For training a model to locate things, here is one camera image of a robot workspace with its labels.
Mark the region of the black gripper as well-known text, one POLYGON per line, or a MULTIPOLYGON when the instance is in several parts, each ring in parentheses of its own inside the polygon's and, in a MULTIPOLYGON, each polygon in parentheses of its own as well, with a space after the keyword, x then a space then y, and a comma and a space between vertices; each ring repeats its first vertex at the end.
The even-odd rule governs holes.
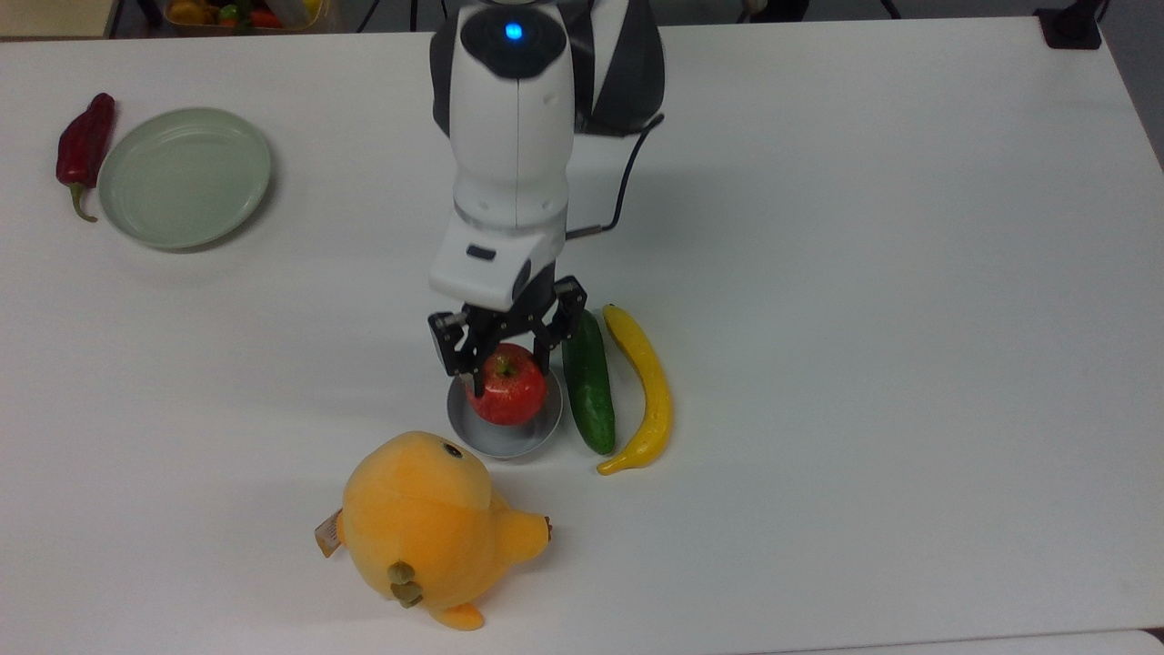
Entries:
POLYGON ((484 394, 487 344, 535 335, 537 369, 549 373, 551 354, 574 339, 585 314, 587 293, 576 277, 556 282, 556 264, 545 266, 506 311, 466 302, 466 309, 440 311, 428 316, 428 327, 445 372, 461 378, 471 398, 484 394), (553 316, 542 319, 554 304, 553 316))

